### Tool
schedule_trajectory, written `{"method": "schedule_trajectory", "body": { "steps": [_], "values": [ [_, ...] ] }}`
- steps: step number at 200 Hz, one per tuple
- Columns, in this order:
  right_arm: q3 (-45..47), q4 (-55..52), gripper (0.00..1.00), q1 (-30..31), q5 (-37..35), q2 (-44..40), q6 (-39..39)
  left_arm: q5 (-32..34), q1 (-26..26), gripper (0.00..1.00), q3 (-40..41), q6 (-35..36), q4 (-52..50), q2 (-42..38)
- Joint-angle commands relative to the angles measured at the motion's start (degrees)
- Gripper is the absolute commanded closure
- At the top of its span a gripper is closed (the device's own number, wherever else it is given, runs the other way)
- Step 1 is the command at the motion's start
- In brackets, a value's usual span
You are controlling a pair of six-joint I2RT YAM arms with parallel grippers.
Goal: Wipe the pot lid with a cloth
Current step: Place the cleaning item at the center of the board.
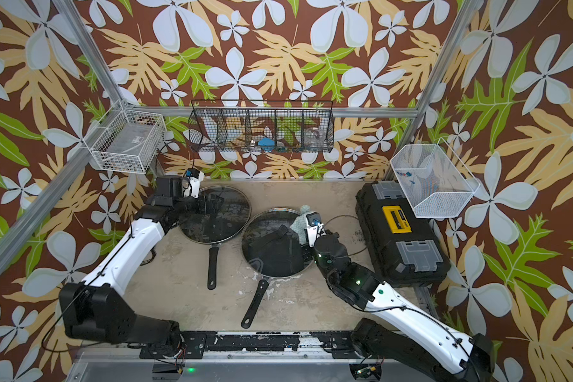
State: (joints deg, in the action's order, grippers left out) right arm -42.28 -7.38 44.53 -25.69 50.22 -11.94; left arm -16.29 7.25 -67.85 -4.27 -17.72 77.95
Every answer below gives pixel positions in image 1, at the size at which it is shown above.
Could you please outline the light green fluffy cloth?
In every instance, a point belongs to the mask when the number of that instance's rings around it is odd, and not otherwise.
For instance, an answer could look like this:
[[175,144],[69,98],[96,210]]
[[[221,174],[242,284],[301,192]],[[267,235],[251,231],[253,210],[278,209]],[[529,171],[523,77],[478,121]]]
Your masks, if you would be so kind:
[[299,211],[299,216],[290,226],[290,229],[297,234],[301,245],[307,243],[307,215],[310,213],[311,208],[309,205],[302,206]]

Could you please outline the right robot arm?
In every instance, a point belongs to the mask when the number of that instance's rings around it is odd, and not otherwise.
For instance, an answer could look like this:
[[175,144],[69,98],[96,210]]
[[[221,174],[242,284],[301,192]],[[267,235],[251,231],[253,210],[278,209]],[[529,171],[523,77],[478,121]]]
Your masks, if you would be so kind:
[[339,299],[397,329],[361,320],[352,332],[359,354],[395,359],[436,381],[491,380],[495,358],[488,337],[464,334],[409,302],[380,276],[353,262],[336,233],[308,229],[304,242],[315,251],[315,263]]

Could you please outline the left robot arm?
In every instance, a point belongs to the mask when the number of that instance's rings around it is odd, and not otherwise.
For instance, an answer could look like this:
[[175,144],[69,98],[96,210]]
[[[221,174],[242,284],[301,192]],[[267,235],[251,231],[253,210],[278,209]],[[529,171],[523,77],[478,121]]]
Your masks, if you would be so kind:
[[127,285],[145,257],[186,218],[208,210],[200,195],[205,175],[159,177],[154,193],[135,213],[119,243],[79,283],[67,283],[59,294],[65,334],[72,339],[108,344],[158,346],[170,352],[181,344],[176,322],[138,315],[124,300]]

